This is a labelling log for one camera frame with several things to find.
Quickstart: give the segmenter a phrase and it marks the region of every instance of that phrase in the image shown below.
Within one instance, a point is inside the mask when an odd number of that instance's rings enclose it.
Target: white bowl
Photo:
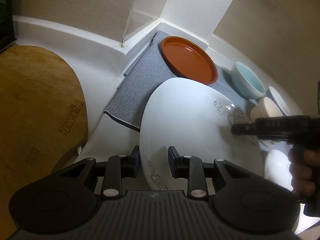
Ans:
[[[240,93],[246,98],[263,97],[266,89],[258,76],[245,64],[237,61],[231,69],[231,79]]]
[[[278,150],[268,151],[264,177],[287,190],[292,191],[292,175],[289,172],[290,162],[288,157]]]
[[[273,87],[269,87],[268,90],[269,90],[271,96],[274,98],[275,103],[282,111],[282,113],[284,113],[285,115],[291,115],[287,104],[285,103],[285,101],[283,100],[281,95],[278,93],[278,91],[275,90]]]

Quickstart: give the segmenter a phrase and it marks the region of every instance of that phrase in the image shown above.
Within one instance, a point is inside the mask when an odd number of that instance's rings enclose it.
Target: terracotta plate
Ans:
[[[172,72],[202,84],[213,84],[218,71],[206,52],[184,38],[169,36],[161,42],[161,49]]]

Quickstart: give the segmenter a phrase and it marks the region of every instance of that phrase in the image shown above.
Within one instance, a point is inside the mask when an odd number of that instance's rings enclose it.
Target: hand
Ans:
[[[291,162],[289,172],[292,175],[291,186],[293,187],[293,193],[300,199],[300,195],[310,196],[315,191],[315,184],[311,181],[312,170],[298,162],[297,153],[292,148],[288,155]],[[310,166],[320,166],[320,149],[304,150],[303,158]]]

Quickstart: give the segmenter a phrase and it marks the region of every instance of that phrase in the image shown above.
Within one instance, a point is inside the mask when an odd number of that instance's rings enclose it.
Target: white wall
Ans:
[[[12,0],[14,15],[61,23],[122,41],[135,0]]]
[[[317,117],[320,0],[234,0],[214,34],[267,72]]]
[[[209,40],[232,0],[168,0],[162,17]]]
[[[166,2],[167,0],[135,0],[124,33],[124,41],[158,19]]]

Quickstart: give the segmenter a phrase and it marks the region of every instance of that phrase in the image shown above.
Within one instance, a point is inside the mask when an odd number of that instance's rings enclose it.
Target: gray cloth mat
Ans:
[[[112,119],[136,131],[140,131],[143,112],[153,91],[164,81],[176,77],[168,68],[159,49],[161,41],[168,36],[162,31],[156,33],[150,47],[129,68],[131,71],[125,72],[127,77],[106,107],[105,113]],[[250,116],[251,109],[258,102],[241,97],[232,83],[230,74],[219,66],[217,70],[218,80],[209,86]],[[287,155],[291,146],[281,142],[273,147],[266,147],[260,143],[260,148],[263,153],[278,149]]]
[[[131,70],[133,69],[133,67],[137,64],[137,62],[141,59],[141,57],[144,55],[144,53],[146,52],[146,50],[148,50],[151,46],[151,43],[144,49],[144,51],[135,59],[135,61],[130,65],[130,67],[123,73],[123,75],[126,77]]]

